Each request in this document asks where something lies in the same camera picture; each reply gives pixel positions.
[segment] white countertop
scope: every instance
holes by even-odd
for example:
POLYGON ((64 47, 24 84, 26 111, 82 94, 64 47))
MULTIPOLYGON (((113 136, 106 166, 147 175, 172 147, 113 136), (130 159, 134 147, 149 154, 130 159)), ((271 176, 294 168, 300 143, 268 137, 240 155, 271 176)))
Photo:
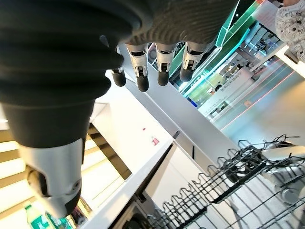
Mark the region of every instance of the white countertop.
POLYGON ((119 187, 100 207, 93 212, 93 217, 87 221, 82 229, 105 229, 108 228, 116 219, 135 191, 147 177, 149 172, 159 161, 167 148, 171 145, 173 139, 169 139, 160 144, 156 153, 139 169, 133 173, 126 182, 119 187))

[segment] robotic arm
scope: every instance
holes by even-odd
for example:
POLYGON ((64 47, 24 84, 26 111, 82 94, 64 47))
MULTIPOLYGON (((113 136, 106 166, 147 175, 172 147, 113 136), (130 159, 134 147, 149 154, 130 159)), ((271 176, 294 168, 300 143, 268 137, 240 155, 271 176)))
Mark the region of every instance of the robotic arm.
POLYGON ((1 1, 0 101, 20 144, 26 179, 52 215, 69 215, 80 197, 89 118, 95 99, 111 86, 106 70, 112 69, 117 85, 126 82, 118 43, 127 44, 144 92, 146 44, 157 43, 158 81, 166 85, 175 46, 187 42, 181 78, 188 81, 236 3, 1 1))

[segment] dishwasher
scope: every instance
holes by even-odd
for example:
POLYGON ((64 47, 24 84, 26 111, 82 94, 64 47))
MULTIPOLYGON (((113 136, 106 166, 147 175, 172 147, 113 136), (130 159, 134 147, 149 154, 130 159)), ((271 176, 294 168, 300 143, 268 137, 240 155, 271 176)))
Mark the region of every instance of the dishwasher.
POLYGON ((109 228, 305 228, 305 147, 288 138, 240 140, 239 149, 229 149, 158 208, 144 190, 170 146, 109 228))

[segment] black wire rack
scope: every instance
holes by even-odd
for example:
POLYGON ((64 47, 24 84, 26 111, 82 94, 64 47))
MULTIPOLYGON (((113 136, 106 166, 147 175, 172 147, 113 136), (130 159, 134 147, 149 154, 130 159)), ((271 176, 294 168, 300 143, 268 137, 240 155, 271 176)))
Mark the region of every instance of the black wire rack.
POLYGON ((218 166, 183 187, 148 215, 154 229, 305 228, 305 158, 269 160, 263 151, 295 146, 282 135, 252 145, 239 141, 218 166))

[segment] person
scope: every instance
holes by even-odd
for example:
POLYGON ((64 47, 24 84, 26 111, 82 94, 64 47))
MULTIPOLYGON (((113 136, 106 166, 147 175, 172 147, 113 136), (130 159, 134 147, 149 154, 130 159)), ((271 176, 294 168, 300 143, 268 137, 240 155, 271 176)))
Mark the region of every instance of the person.
POLYGON ((277 36, 305 62, 305 0, 284 0, 283 3, 275 19, 277 36))

